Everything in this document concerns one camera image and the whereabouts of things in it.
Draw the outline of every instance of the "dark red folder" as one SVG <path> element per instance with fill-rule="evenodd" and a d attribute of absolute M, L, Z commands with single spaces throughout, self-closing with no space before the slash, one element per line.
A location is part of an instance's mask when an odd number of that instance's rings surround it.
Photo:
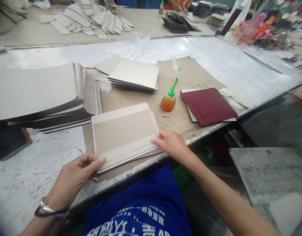
<path fill-rule="evenodd" d="M 215 88 L 181 93 L 181 96 L 202 126 L 237 117 L 235 110 Z"/>

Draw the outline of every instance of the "green nozzle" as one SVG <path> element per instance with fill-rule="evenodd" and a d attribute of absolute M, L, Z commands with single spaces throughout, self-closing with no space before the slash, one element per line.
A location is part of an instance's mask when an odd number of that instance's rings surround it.
<path fill-rule="evenodd" d="M 174 97 L 174 96 L 175 96 L 175 91 L 174 91 L 174 89 L 175 89 L 175 85 L 176 85 L 177 81 L 178 81 L 178 77 L 176 78 L 173 87 L 172 87 L 172 88 L 169 90 L 169 92 L 168 92 L 168 95 L 169 95 L 170 97 Z"/>

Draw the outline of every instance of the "table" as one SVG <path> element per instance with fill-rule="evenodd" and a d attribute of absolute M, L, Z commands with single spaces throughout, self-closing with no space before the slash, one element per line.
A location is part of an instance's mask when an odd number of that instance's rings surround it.
<path fill-rule="evenodd" d="M 285 73 L 281 74 L 220 38 L 175 37 L 151 40 L 150 37 L 141 33 L 135 33 L 133 37 L 126 40 L 108 44 L 13 49 L 0 54 L 0 72 L 7 67 L 38 68 L 70 61 L 80 62 L 83 66 L 91 66 L 114 53 L 152 63 L 191 56 L 219 82 L 228 88 L 239 88 L 245 94 L 245 103 L 249 109 L 241 115 L 279 96 L 286 89 L 302 83 L 302 72 L 298 69 L 280 65 Z M 291 77 L 289 73 L 296 73 L 298 76 Z M 111 97 L 113 92 L 102 96 L 103 109 L 106 107 L 106 99 L 108 96 Z M 160 125 L 162 122 L 165 123 L 165 118 L 161 119 Z M 189 132 L 186 143 L 191 144 L 225 125 L 226 123 L 223 122 L 198 130 L 197 133 Z M 30 133 L 33 140 L 30 146 L 9 160 L 0 162 L 0 226 L 7 235 L 16 235 L 23 230 L 31 220 L 39 199 L 45 196 L 52 187 L 61 167 L 85 151 L 81 127 L 48 135 L 34 130 L 30 130 Z M 128 169 L 123 170 L 122 174 L 108 176 L 100 183 L 88 181 L 73 206 L 115 186 L 126 179 L 128 174 L 138 173 L 164 156 L 165 154 L 161 154 L 148 160 L 142 159 L 135 164 L 129 164 Z"/>

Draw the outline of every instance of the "orange bottle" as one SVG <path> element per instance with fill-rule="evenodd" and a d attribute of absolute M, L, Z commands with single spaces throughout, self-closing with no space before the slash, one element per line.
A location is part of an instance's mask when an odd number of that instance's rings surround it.
<path fill-rule="evenodd" d="M 175 107 L 175 85 L 177 83 L 178 77 L 175 80 L 173 87 L 169 90 L 168 94 L 166 94 L 161 101 L 161 109 L 163 111 L 171 111 Z"/>

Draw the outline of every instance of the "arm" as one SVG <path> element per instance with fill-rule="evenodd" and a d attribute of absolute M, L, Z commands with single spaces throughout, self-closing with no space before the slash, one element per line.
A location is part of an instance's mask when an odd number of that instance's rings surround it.
<path fill-rule="evenodd" d="M 187 8 L 190 8 L 190 6 L 191 6 L 192 3 L 193 3 L 193 0 L 190 0 L 190 1 L 188 2 L 188 4 L 186 5 Z"/>
<path fill-rule="evenodd" d="M 190 0 L 186 5 L 185 5 L 185 8 L 183 9 L 183 12 L 184 13 L 188 13 L 188 8 L 191 6 L 193 0 Z"/>
<path fill-rule="evenodd" d="M 44 202 L 55 211 L 69 207 L 85 182 L 104 164 L 105 160 L 85 153 L 64 165 Z M 55 220 L 55 216 L 44 218 L 35 216 L 21 236 L 57 235 L 60 223 Z"/>
<path fill-rule="evenodd" d="M 175 11 L 182 11 L 182 7 L 175 0 L 168 0 Z"/>
<path fill-rule="evenodd" d="M 152 142 L 189 169 L 235 236 L 279 235 L 251 205 L 191 152 L 178 133 L 162 129 Z"/>

